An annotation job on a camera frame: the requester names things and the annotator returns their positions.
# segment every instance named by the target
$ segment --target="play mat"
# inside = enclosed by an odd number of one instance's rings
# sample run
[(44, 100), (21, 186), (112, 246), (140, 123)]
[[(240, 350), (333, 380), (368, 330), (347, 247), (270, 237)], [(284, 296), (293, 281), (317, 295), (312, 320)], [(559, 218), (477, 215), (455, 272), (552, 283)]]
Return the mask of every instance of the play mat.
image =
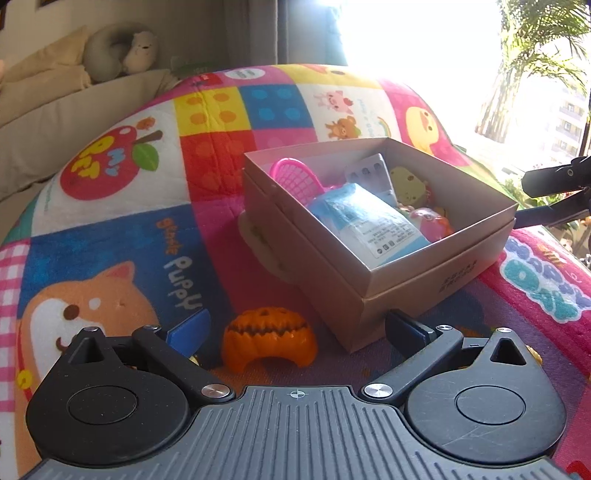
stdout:
[[(27, 401), (87, 325), (127, 335), (206, 307), (212, 322), (198, 360), (238, 391), (271, 383), (357, 389), (399, 363), (385, 340), (347, 355), (241, 215), (244, 152), (384, 136), (496, 186), (411, 89), (319, 65), (189, 78), (72, 159), (0, 248), (0, 478), (14, 480), (38, 461), (24, 427)], [(300, 369), (267, 359), (231, 374), (220, 360), (225, 326), (268, 306), (310, 322), (316, 361)], [(568, 413), (554, 460), (584, 480), (591, 480), (590, 310), (589, 272), (549, 234), (530, 229), (515, 231), (495, 265), (421, 319), (480, 337), (511, 327), (535, 348)]]

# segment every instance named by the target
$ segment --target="palm tree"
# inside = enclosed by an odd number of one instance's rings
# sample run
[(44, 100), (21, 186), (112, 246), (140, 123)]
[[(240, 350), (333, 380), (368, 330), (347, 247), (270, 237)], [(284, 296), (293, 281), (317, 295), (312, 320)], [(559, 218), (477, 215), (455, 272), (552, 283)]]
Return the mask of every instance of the palm tree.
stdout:
[[(576, 59), (586, 60), (583, 36), (591, 30), (585, 0), (496, 0), (501, 11), (502, 61), (491, 99), (484, 104), (476, 133), (503, 143), (524, 77), (557, 79), (585, 88)], [(554, 44), (566, 41), (570, 58)]]

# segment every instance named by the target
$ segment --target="pink toy racket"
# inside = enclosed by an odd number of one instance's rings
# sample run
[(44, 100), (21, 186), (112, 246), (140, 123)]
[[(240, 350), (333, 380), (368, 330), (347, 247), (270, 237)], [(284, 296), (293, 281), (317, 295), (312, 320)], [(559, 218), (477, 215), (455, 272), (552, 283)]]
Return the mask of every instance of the pink toy racket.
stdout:
[(317, 196), (333, 188), (325, 189), (308, 165), (295, 158), (277, 160), (271, 166), (269, 176), (302, 205), (307, 205)]

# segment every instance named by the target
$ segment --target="open box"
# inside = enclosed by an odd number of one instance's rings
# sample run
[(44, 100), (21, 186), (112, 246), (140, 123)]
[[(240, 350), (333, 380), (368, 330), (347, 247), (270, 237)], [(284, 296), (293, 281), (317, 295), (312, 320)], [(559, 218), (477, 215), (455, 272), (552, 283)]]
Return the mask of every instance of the open box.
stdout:
[[(381, 153), (427, 180), (455, 232), (422, 250), (369, 270), (270, 176), (283, 157), (306, 163), (325, 185), (342, 183), (345, 166)], [(470, 175), (390, 138), (295, 145), (245, 154), (246, 212), (278, 259), (348, 350), (383, 336), (390, 308), (417, 315), (495, 262), (517, 205)]]

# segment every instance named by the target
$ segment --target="crosshair marking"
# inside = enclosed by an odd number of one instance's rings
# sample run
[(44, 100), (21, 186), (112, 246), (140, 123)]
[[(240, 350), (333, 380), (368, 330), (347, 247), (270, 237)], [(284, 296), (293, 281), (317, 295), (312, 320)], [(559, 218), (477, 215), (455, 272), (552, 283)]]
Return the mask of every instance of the crosshair marking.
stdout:
[(294, 390), (293, 392), (290, 392), (290, 397), (295, 398), (296, 400), (299, 398), (304, 398), (306, 395), (307, 393), (302, 392), (302, 390)]

